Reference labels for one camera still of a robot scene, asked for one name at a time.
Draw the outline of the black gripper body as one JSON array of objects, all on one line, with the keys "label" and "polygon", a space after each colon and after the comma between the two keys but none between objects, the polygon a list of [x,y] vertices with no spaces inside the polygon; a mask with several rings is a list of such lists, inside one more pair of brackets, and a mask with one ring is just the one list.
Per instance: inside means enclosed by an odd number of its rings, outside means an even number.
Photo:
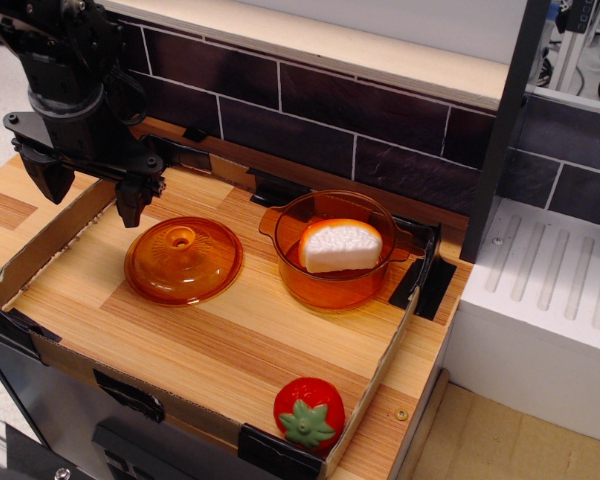
[{"label": "black gripper body", "polygon": [[32,109],[5,115],[14,139],[52,155],[76,172],[113,182],[162,176],[164,162],[136,139],[99,93],[82,104],[44,100],[31,93]]}]

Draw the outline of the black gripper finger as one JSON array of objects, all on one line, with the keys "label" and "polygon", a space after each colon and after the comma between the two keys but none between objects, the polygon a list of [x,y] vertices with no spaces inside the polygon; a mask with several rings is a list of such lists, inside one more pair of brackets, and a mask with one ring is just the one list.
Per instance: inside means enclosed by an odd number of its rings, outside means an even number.
[{"label": "black gripper finger", "polygon": [[60,204],[75,180],[74,171],[52,155],[40,153],[18,139],[13,139],[12,144],[40,192],[54,204]]},{"label": "black gripper finger", "polygon": [[166,187],[162,176],[157,178],[130,176],[116,185],[116,207],[126,228],[136,228],[141,214],[153,198],[159,198]]}]

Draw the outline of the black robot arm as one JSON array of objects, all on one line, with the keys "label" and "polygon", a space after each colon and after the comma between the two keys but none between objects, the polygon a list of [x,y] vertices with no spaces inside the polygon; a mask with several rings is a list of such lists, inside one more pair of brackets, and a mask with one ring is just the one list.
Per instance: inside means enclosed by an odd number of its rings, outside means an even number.
[{"label": "black robot arm", "polygon": [[120,64],[121,26],[94,1],[0,1],[0,44],[28,81],[30,111],[3,123],[38,189],[58,204],[76,173],[107,180],[124,225],[137,227],[166,164],[130,131],[147,101]]}]

